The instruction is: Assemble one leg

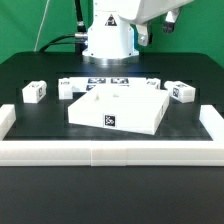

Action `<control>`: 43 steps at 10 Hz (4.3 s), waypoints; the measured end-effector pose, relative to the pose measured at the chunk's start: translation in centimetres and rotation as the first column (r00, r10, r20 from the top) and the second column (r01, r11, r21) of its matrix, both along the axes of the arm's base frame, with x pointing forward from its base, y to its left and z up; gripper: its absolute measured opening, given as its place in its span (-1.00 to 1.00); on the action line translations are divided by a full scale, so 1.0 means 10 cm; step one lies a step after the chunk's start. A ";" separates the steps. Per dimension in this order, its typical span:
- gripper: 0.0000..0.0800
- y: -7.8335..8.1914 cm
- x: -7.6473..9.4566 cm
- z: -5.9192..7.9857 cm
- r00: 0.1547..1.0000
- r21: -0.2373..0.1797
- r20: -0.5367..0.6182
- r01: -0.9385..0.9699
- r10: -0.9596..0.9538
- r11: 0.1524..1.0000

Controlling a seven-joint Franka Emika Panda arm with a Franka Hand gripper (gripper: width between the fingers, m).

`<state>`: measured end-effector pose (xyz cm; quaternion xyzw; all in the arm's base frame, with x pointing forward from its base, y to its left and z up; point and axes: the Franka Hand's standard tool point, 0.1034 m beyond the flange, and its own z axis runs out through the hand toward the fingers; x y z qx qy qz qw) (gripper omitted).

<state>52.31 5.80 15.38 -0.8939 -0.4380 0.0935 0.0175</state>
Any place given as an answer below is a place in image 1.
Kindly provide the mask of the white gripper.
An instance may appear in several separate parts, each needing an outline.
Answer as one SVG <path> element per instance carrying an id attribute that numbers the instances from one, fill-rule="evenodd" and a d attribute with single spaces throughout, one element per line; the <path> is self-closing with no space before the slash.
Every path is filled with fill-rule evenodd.
<path id="1" fill-rule="evenodd" d="M 118 16 L 128 23 L 137 24 L 138 43 L 149 44 L 148 24 L 145 23 L 167 13 L 163 23 L 163 32 L 170 34 L 175 29 L 181 10 L 176 9 L 193 0 L 121 0 L 118 4 Z"/>

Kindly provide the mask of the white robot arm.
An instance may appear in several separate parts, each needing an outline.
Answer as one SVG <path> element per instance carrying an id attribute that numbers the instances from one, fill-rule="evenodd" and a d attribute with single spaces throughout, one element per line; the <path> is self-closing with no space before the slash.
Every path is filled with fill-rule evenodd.
<path id="1" fill-rule="evenodd" d="M 93 0 L 93 23 L 87 32 L 87 48 L 83 60 L 89 63 L 108 65 L 137 61 L 134 29 L 138 44 L 147 46 L 152 33 L 150 22 L 166 15 L 163 31 L 172 33 L 181 8 L 194 0 Z"/>

